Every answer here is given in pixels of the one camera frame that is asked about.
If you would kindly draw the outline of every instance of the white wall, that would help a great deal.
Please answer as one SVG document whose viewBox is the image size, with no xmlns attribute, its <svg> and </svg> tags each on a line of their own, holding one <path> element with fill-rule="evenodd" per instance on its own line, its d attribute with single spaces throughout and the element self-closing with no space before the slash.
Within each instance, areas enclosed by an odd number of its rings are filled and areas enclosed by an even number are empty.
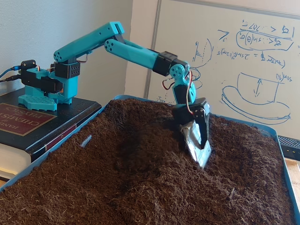
<svg viewBox="0 0 300 225">
<path fill-rule="evenodd" d="M 298 0 L 207 0 L 207 2 L 300 15 L 300 1 Z M 158 0 L 133 0 L 130 34 L 132 42 L 147 48 L 151 47 L 157 4 Z M 143 98 L 146 78 L 146 69 L 133 63 L 128 63 L 125 94 Z"/>
<path fill-rule="evenodd" d="M 0 0 L 0 73 L 30 59 L 47 69 L 55 50 L 110 21 L 120 21 L 129 38 L 131 15 L 132 0 Z M 105 104 L 124 94 L 126 67 L 125 60 L 95 50 L 82 64 L 77 97 Z M 1 83 L 0 94 L 20 87 L 20 80 Z"/>
</svg>

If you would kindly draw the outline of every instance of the small stick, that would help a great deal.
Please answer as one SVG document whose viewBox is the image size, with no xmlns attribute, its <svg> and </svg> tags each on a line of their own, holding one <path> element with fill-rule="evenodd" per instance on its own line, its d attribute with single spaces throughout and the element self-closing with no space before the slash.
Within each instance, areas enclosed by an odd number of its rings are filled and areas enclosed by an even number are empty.
<svg viewBox="0 0 300 225">
<path fill-rule="evenodd" d="M 234 193 L 234 188 L 231 190 L 230 195 L 229 195 L 229 199 L 231 200 L 233 197 L 233 193 Z"/>
</svg>

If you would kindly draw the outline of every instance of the red wire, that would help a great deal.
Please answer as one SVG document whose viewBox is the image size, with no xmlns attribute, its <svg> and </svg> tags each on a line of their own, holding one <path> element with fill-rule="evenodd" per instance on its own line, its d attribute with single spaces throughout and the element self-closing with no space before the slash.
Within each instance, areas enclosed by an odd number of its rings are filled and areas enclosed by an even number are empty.
<svg viewBox="0 0 300 225">
<path fill-rule="evenodd" d="M 164 85 L 164 82 L 165 82 L 165 80 L 161 84 L 163 85 L 163 88 L 165 90 L 169 90 L 172 87 L 172 85 L 175 84 L 175 82 L 173 82 L 173 83 L 170 84 L 169 88 L 166 88 L 166 86 Z"/>
</svg>

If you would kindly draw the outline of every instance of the blue cable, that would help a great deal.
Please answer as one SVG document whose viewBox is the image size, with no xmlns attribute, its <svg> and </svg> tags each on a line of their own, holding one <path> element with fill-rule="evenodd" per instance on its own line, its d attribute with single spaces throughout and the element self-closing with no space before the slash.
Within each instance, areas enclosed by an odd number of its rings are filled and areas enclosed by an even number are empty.
<svg viewBox="0 0 300 225">
<path fill-rule="evenodd" d="M 3 77 L 7 72 L 11 71 L 12 68 L 9 68 L 7 70 L 5 70 L 1 75 L 0 75 L 0 78 Z"/>
<path fill-rule="evenodd" d="M 14 67 L 11 67 L 11 68 L 5 70 L 5 71 L 0 75 L 0 78 L 3 77 L 7 72 L 12 71 L 12 70 L 13 70 L 13 71 L 16 71 L 16 70 L 18 70 L 19 68 L 20 68 L 20 66 L 14 66 Z"/>
</svg>

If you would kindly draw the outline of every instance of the blue plastic tray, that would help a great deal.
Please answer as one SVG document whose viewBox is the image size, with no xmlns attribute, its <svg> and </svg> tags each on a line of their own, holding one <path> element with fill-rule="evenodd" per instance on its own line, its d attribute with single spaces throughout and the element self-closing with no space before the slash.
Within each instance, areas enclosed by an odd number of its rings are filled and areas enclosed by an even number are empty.
<svg viewBox="0 0 300 225">
<path fill-rule="evenodd" d="M 128 98 L 134 98 L 134 99 L 141 100 L 141 101 L 152 101 L 152 100 L 139 98 L 139 97 L 133 97 L 133 96 L 129 96 L 129 95 L 119 95 L 119 96 L 116 96 L 114 99 L 125 100 L 125 99 L 128 99 Z M 40 166 L 41 163 L 48 157 L 50 152 L 57 150 L 71 135 L 73 135 L 73 134 L 77 133 L 78 131 L 80 131 L 80 129 L 83 126 L 85 126 L 89 121 L 91 121 L 99 113 L 101 113 L 105 109 L 105 107 L 106 106 L 104 106 L 97 113 L 95 113 L 93 116 L 91 116 L 91 118 L 88 121 L 85 121 L 83 124 L 81 124 L 77 129 L 75 129 L 72 133 L 70 133 L 65 138 L 63 138 L 60 142 L 58 142 L 50 150 L 48 150 L 46 153 L 44 153 L 40 158 L 38 158 L 37 160 L 32 162 L 25 170 L 23 170 L 22 172 L 17 174 L 13 179 L 9 180 L 5 185 L 0 187 L 0 192 L 3 191 L 8 186 L 11 186 L 14 183 L 16 183 L 20 178 L 28 175 L 33 170 L 34 167 Z M 233 121 L 238 122 L 238 123 L 244 123 L 244 124 L 247 124 L 247 125 L 252 126 L 252 127 L 257 127 L 263 135 L 272 137 L 278 143 L 278 146 L 279 146 L 280 151 L 281 151 L 282 158 L 284 159 L 284 155 L 282 153 L 282 150 L 281 150 L 281 147 L 280 147 L 280 144 L 279 144 L 278 135 L 277 135 L 277 132 L 274 129 L 272 129 L 268 126 L 265 126 L 265 125 L 261 125 L 261 124 L 251 123 L 251 122 L 247 122 L 247 121 L 243 121 L 243 120 L 236 120 L 236 119 L 233 119 L 233 118 L 224 117 L 224 116 L 220 116 L 220 115 L 216 115 L 216 116 L 225 118 L 227 120 L 233 120 Z M 291 183 L 290 175 L 288 173 L 285 160 L 283 160 L 283 161 L 284 161 L 285 180 L 286 180 L 286 184 L 287 184 L 287 187 L 288 187 L 288 190 L 289 190 L 289 194 L 290 194 L 293 206 L 294 206 L 296 223 L 297 223 L 297 225 L 300 225 L 299 207 L 297 205 L 297 201 L 296 201 L 296 198 L 295 198 L 293 186 L 292 186 L 292 183 Z"/>
</svg>

